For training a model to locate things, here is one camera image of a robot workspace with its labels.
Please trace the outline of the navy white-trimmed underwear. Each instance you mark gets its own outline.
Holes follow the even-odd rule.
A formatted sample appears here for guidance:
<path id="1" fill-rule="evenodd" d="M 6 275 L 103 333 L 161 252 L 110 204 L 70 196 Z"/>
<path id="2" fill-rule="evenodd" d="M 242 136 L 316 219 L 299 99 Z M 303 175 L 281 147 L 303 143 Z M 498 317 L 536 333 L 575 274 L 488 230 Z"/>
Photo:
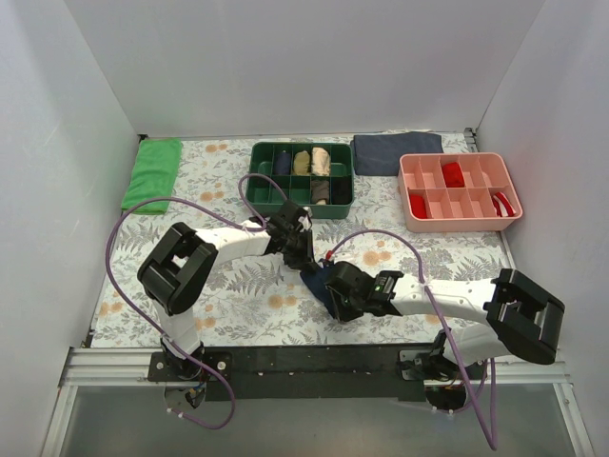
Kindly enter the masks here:
<path id="1" fill-rule="evenodd" d="M 335 317 L 332 296 L 324 283 L 328 279 L 331 270 L 332 267 L 324 267 L 318 268 L 315 272 L 301 271 L 300 277 L 314 297 L 324 305 L 332 317 Z"/>

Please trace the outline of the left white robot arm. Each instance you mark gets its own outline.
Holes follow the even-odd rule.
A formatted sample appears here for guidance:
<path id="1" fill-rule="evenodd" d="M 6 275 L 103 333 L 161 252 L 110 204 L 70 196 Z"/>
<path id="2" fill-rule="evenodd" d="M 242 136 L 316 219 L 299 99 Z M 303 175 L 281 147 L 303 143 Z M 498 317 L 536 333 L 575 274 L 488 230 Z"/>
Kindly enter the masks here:
<path id="1" fill-rule="evenodd" d="M 192 307 L 210 273 L 236 259 L 281 254 L 287 267 L 316 272 L 308 211 L 291 200 L 265 219 L 265 226 L 247 221 L 243 228 L 195 230 L 176 223 L 166 232 L 137 272 L 137 279 L 159 314 L 169 368 L 184 381 L 203 367 L 203 347 Z"/>

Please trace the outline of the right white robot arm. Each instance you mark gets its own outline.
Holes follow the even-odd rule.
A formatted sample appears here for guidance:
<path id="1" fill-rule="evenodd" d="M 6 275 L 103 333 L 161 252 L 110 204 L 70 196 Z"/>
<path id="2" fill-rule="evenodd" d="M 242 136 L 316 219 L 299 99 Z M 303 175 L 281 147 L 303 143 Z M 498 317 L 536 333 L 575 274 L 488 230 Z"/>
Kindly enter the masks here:
<path id="1" fill-rule="evenodd" d="M 432 280 L 422 284 L 398 271 L 373 277 L 348 262 L 326 269 L 323 279 L 329 312 L 341 322 L 365 314 L 410 316 L 439 310 L 448 318 L 472 325 L 452 328 L 456 346 L 446 337 L 430 355 L 432 370 L 452 378 L 464 366 L 513 355 L 548 366 L 556 360 L 565 305 L 555 295 L 516 269 L 477 281 Z"/>

